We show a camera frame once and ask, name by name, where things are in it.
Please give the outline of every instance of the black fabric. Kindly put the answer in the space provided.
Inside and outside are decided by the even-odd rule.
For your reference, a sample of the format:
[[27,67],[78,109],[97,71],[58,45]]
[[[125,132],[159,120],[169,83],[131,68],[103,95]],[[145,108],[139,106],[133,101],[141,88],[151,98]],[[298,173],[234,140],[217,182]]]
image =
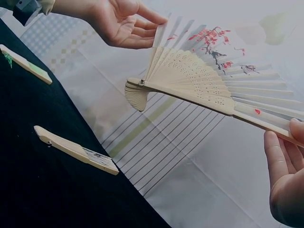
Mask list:
[[108,174],[40,141],[34,125],[107,155],[54,75],[1,20],[0,44],[53,80],[10,68],[0,55],[0,227],[169,227],[121,172]]

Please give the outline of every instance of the hand fan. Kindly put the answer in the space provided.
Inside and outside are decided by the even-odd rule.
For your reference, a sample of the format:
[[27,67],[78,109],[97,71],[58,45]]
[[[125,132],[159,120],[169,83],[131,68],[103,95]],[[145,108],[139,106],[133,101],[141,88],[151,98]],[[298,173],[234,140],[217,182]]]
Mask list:
[[289,132],[292,118],[304,119],[303,103],[230,29],[170,15],[156,30],[147,74],[125,85],[127,101],[140,112],[150,92],[233,116],[303,146]]

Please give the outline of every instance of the checkered pattern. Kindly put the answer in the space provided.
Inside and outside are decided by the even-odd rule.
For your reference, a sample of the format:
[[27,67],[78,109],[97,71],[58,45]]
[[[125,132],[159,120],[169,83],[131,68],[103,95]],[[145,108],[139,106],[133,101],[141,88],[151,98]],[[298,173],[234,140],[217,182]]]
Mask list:
[[21,36],[22,42],[39,58],[81,20],[50,14],[42,16]]
[[0,7],[0,18],[6,13],[6,11],[8,10]]
[[47,63],[47,66],[54,73],[57,68],[64,65],[66,60],[76,52],[76,50],[86,41],[95,35],[96,32],[91,27],[87,27],[82,30],[75,38],[73,38],[70,43],[67,44],[66,48],[62,49],[60,52],[56,54],[56,57],[51,59],[50,62]]

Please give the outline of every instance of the fan rivet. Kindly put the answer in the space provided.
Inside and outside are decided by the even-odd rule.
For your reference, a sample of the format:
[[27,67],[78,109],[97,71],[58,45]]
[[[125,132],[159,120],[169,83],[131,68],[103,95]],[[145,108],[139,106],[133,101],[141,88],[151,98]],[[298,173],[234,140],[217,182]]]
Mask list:
[[139,86],[144,86],[144,80],[141,79],[140,83],[139,83]]

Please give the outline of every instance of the finger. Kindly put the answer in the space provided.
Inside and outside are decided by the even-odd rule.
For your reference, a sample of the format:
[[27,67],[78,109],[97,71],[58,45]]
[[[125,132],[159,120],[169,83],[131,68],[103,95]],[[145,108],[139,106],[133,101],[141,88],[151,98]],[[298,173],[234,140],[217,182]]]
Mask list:
[[264,149],[267,157],[270,186],[278,179],[288,174],[288,167],[280,147],[280,142],[274,132],[265,132]]
[[136,23],[134,24],[135,27],[139,27],[145,30],[152,30],[152,29],[157,29],[157,24],[148,22],[148,21],[143,21],[141,19],[137,19]]
[[154,38],[128,38],[124,40],[119,47],[128,49],[144,49],[151,48],[153,45]]
[[291,143],[291,142],[284,142],[288,156],[290,158],[291,163],[293,164],[296,171],[300,171],[304,168],[304,158],[301,154],[299,148]]
[[142,2],[139,3],[139,8],[137,14],[146,18],[147,20],[151,21],[154,24],[164,24],[167,22],[165,17],[162,17],[158,13],[154,12],[153,10],[147,8]]
[[138,35],[140,37],[154,37],[156,30],[145,30],[143,28],[135,27],[132,34]]
[[287,150],[285,148],[284,140],[279,138],[279,143],[280,143],[280,147],[281,147],[281,150],[283,152],[283,155],[285,157],[285,161],[286,161],[286,164],[287,164],[289,174],[295,174],[296,170],[295,170],[293,164],[291,163],[291,160],[290,160],[289,155],[287,153]]
[[293,137],[300,143],[304,143],[304,123],[297,119],[290,121],[290,132]]

